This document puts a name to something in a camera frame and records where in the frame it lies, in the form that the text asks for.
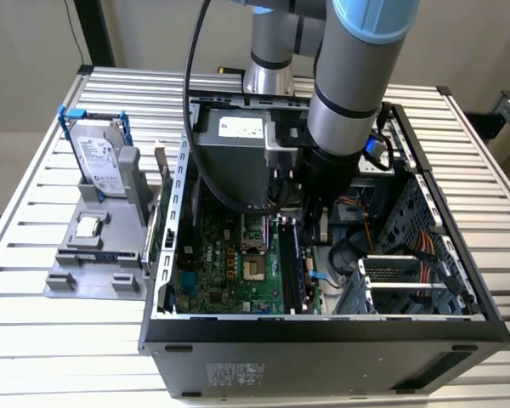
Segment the white sticker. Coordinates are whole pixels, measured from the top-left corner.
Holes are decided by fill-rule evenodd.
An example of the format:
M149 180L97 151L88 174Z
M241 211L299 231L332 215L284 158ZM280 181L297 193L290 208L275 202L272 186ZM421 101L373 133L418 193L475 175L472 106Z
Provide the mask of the white sticker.
M260 117L223 116L219 119L222 138L264 139L263 119Z
M82 259L84 261L95 261L96 256L94 256L92 253L78 253L77 259Z
M94 186L106 195L124 195L113 145L106 139L87 136L80 136L78 142Z
M263 381L264 363L206 363L211 387L252 387Z

